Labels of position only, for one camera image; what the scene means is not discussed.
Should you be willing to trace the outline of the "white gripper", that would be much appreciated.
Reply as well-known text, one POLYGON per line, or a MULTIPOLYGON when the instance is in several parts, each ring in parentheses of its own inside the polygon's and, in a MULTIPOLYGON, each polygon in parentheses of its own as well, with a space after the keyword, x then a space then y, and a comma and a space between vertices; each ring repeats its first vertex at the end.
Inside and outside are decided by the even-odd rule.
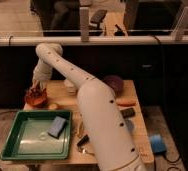
POLYGON ((48 65, 37 65, 33 71, 33 82, 32 88, 36 89, 39 86, 40 82, 40 90, 43 91, 46 89, 48 81, 51 79, 51 67, 48 65))

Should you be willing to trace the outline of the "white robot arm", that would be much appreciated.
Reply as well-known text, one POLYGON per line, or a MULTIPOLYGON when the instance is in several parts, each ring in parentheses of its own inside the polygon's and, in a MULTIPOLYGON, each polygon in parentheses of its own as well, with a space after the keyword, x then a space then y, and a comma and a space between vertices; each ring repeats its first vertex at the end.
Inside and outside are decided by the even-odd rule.
POLYGON ((77 104, 101 171, 147 171, 116 104, 114 91, 65 60, 59 44, 40 43, 37 68, 54 68, 78 89, 77 104))

